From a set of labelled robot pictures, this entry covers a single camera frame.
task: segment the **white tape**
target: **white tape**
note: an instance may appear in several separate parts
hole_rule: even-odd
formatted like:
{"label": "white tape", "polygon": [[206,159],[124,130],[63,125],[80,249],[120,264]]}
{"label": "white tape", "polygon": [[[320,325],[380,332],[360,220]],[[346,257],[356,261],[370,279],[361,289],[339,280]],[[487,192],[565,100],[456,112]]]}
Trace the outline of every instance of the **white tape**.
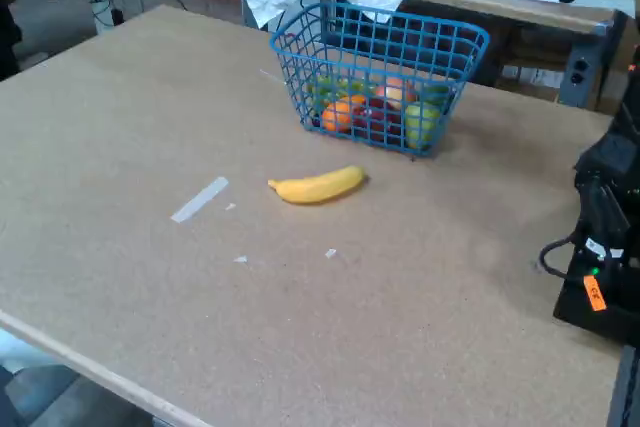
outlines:
{"label": "white tape", "polygon": [[171,220],[180,223],[190,219],[193,214],[202,208],[204,204],[213,199],[222,190],[229,185],[229,181],[224,177],[218,177],[216,180],[207,185],[193,199],[187,202],[179,211],[171,216]]}

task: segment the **blue wire basket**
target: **blue wire basket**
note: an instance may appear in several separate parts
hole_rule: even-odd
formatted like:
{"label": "blue wire basket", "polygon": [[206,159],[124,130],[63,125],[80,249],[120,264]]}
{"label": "blue wire basket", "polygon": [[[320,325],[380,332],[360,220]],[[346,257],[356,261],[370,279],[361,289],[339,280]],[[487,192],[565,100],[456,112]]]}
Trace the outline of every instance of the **blue wire basket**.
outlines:
{"label": "blue wire basket", "polygon": [[306,129],[412,155],[442,137],[488,44],[475,25],[334,2],[271,39]]}

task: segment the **orange tag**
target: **orange tag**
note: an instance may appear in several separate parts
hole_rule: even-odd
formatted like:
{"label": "orange tag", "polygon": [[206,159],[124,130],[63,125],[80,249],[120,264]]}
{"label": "orange tag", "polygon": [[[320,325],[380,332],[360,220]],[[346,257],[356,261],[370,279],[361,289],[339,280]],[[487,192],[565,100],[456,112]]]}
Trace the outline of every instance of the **orange tag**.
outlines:
{"label": "orange tag", "polygon": [[582,281],[584,282],[584,288],[587,291],[587,297],[589,297],[589,302],[591,302],[591,308],[594,312],[605,310],[607,304],[604,302],[604,297],[602,297],[602,292],[600,292],[600,286],[596,278],[593,275],[586,275]]}

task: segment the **yellow banana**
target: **yellow banana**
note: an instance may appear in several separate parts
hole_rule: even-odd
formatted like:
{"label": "yellow banana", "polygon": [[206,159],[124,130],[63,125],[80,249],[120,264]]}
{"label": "yellow banana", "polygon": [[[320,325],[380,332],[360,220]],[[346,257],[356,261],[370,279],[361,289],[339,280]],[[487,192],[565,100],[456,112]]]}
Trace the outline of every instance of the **yellow banana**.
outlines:
{"label": "yellow banana", "polygon": [[292,204],[315,204],[355,190],[366,178],[361,167],[349,166],[317,177],[270,180],[269,187]]}

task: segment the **red apple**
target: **red apple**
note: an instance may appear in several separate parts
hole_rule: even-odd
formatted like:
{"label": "red apple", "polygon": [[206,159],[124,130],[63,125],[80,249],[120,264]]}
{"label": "red apple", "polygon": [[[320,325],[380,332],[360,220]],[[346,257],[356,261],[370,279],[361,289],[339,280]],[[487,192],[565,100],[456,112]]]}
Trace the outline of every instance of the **red apple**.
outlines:
{"label": "red apple", "polygon": [[402,118],[400,113],[388,102],[377,97],[369,99],[367,104],[354,110],[353,125],[355,134],[359,137],[384,143],[386,130],[387,134],[391,134],[391,136],[387,135],[388,143],[398,145],[401,142]]}

